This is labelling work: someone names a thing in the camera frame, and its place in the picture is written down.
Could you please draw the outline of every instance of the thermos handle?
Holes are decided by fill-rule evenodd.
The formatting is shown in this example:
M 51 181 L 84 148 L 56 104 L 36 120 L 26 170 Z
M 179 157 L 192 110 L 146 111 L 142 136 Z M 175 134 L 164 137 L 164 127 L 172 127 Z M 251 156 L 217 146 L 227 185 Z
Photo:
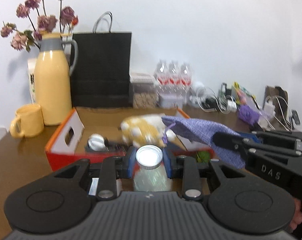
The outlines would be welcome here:
M 71 44 L 74 47 L 74 59 L 73 59 L 73 64 L 70 66 L 70 76 L 72 75 L 74 68 L 76 66 L 76 63 L 78 61 L 78 44 L 75 40 L 70 40 L 70 41 L 62 41 L 62 44 Z

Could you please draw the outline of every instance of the plush toy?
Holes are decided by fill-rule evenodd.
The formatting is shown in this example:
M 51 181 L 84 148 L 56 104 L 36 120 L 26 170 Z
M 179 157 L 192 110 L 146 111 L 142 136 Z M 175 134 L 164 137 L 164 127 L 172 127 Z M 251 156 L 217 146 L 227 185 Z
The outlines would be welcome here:
M 162 137 L 166 126 L 162 122 L 162 116 L 163 114 L 148 114 L 125 118 L 120 125 L 123 141 L 136 148 L 144 145 L 164 147 Z M 168 130 L 166 136 L 169 141 L 175 139 L 172 130 Z

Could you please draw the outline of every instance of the purple drawstring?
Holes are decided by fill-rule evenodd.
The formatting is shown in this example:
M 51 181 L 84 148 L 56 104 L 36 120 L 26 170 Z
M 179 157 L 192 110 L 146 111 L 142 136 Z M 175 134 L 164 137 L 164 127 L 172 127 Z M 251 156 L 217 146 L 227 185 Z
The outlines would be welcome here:
M 164 134 L 163 134 L 163 137 L 162 137 L 162 141 L 163 141 L 164 144 L 167 144 L 167 135 L 166 135 L 166 132 L 167 132 L 169 129 L 171 129 L 173 126 L 175 126 L 175 125 L 176 125 L 176 122 L 173 122 L 172 124 L 170 124 L 168 127 L 166 127 L 166 128 L 164 129 Z

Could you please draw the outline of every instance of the purple fabric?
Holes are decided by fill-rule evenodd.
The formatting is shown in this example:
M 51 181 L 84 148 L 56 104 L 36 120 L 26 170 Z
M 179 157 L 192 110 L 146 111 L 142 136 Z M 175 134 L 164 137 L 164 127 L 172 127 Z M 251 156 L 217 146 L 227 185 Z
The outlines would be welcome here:
M 171 130 L 176 135 L 180 135 L 191 141 L 209 145 L 222 161 L 237 168 L 243 168 L 245 166 L 245 162 L 241 159 L 239 153 L 218 147 L 212 142 L 212 136 L 216 132 L 226 132 L 229 134 L 239 135 L 227 126 L 221 123 L 202 119 L 185 119 L 167 115 L 162 117 L 162 121 L 166 126 L 170 126 L 175 123 L 175 125 L 171 127 Z
M 255 112 L 247 105 L 242 105 L 238 109 L 238 118 L 247 124 L 253 125 L 259 119 L 259 113 Z

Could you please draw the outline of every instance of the human hand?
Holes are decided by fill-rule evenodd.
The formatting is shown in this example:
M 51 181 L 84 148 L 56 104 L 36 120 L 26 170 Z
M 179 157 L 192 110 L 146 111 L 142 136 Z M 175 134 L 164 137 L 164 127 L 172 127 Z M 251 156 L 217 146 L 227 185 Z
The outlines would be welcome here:
M 301 201 L 297 198 L 294 198 L 294 202 L 295 202 L 295 213 L 291 223 L 289 224 L 290 228 L 292 228 L 293 230 L 295 230 L 297 226 L 300 223 L 302 223 Z

